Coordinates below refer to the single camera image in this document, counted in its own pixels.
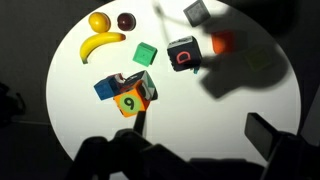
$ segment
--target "white round table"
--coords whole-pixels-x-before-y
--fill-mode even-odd
[[[135,116],[123,117],[113,99],[100,101],[93,87],[116,73],[129,77],[148,71],[159,96],[147,110],[146,139],[163,144],[185,160],[245,158],[265,165],[244,135],[248,112],[259,113],[278,130],[297,132],[300,93],[283,50],[249,17],[221,2],[204,0],[213,18],[209,29],[242,32],[239,37],[242,46],[247,47],[216,55],[210,33],[205,33],[202,25],[192,28],[183,12],[193,2],[160,0],[163,16],[156,13],[150,0],[117,0],[98,8],[95,11],[110,17],[110,32],[123,33],[126,40],[98,47],[85,65],[79,48],[86,38],[95,34],[88,24],[89,15],[66,35],[50,66],[46,97],[54,131],[72,159],[84,139],[104,136],[111,140],[118,130],[133,127]],[[117,17],[123,12],[135,16],[137,25],[133,31],[118,28]],[[201,67],[198,74],[190,70],[175,72],[167,46],[190,35],[197,39],[209,65]],[[132,60],[140,42],[158,50],[149,67]],[[268,52],[273,64],[267,70],[251,72],[244,63],[246,49],[255,46],[263,46]]]

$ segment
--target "yellow lemon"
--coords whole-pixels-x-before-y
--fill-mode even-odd
[[[109,17],[101,12],[94,12],[89,16],[89,24],[94,32],[103,33],[109,31],[111,22]]]

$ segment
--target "green block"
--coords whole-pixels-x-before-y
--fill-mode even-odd
[[[156,54],[156,48],[141,42],[134,53],[133,61],[148,67],[149,64],[153,63]]]
[[[249,50],[245,58],[252,71],[258,72],[271,64],[270,57],[263,48]]]

